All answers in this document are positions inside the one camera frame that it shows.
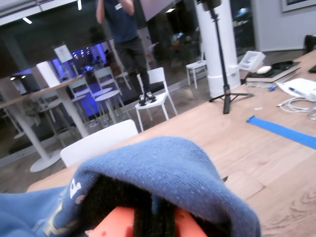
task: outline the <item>dark t-shirt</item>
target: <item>dark t-shirt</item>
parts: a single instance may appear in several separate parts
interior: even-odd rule
[[[130,16],[122,7],[116,7],[119,4],[119,0],[104,0],[105,17],[115,43],[123,43],[138,36],[134,16]]]

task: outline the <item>notebook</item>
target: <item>notebook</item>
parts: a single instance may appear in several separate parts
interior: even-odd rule
[[[256,73],[249,73],[246,78],[249,82],[269,82],[272,83],[277,81],[292,72],[295,72],[300,69],[300,62],[283,62],[276,63],[272,65],[272,70],[266,74],[259,75]]]

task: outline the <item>black tripod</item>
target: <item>black tripod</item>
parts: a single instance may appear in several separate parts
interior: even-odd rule
[[[229,114],[231,102],[234,101],[238,96],[249,96],[251,97],[252,94],[247,93],[231,93],[230,86],[227,81],[227,75],[226,75],[226,68],[225,68],[225,62],[224,62],[224,55],[223,55],[223,49],[222,49],[222,43],[221,43],[221,37],[219,34],[219,28],[218,28],[218,15],[215,14],[214,9],[210,8],[211,17],[215,22],[216,26],[216,33],[217,33],[217,39],[218,39],[218,47],[219,47],[219,55],[221,58],[221,64],[222,64],[222,73],[223,73],[223,80],[224,80],[224,95],[218,96],[216,98],[212,98],[209,100],[209,102],[213,102],[217,99],[223,99],[224,98],[224,114]]]

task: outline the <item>high table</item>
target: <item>high table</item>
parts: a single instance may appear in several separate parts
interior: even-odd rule
[[[25,131],[26,135],[28,136],[28,138],[32,142],[33,146],[35,147],[36,151],[40,155],[40,159],[37,160],[31,166],[31,169],[30,169],[31,172],[42,171],[42,170],[50,167],[51,165],[55,164],[60,159],[60,150],[54,151],[51,154],[48,154],[45,151],[44,147],[40,143],[40,140],[37,138],[37,136],[33,132],[32,128],[29,126],[27,121],[24,119],[24,115],[21,113],[21,111],[17,107],[17,103],[21,103],[23,100],[28,99],[30,97],[40,96],[40,95],[43,95],[43,94],[48,93],[50,91],[57,90],[59,98],[63,102],[69,115],[73,118],[73,120],[74,120],[79,132],[81,133],[82,137],[86,137],[89,134],[88,134],[87,130],[85,129],[79,114],[77,113],[74,105],[71,102],[71,99],[69,98],[69,96],[65,90],[65,86],[67,86],[70,83],[73,83],[77,80],[80,80],[81,78],[82,78],[82,76],[74,78],[74,79],[70,79],[66,82],[59,84],[58,86],[55,86],[52,88],[46,88],[46,89],[43,89],[41,91],[35,92],[33,94],[20,96],[14,100],[5,102],[5,103],[0,105],[0,109],[4,108],[4,107],[8,107],[9,111],[15,117],[15,119],[18,121],[18,123],[21,125],[21,127]]]
[[[302,56],[296,77],[316,80],[307,70],[316,64],[316,51]],[[245,87],[237,88],[244,92]],[[252,115],[316,136],[316,122],[306,114],[287,113],[277,104],[290,98],[279,89],[264,92],[264,108],[254,111],[255,98],[236,100],[229,115],[223,103],[204,103],[115,147],[161,135],[182,136],[200,145],[227,186],[258,214],[264,236],[315,236],[316,151],[246,123]],[[29,191],[66,185],[79,164],[30,186]]]

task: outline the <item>white pillar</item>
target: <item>white pillar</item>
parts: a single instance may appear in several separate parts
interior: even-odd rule
[[[204,11],[203,5],[197,5],[197,18],[200,26],[203,48],[207,60],[208,84],[211,97],[224,94],[223,75],[218,50],[216,28],[210,12]],[[219,15],[219,31],[223,46],[223,54],[226,66],[228,83],[231,89],[240,85],[239,69],[237,65],[236,45],[231,14],[230,0],[222,0],[222,4],[215,8],[215,13]]]

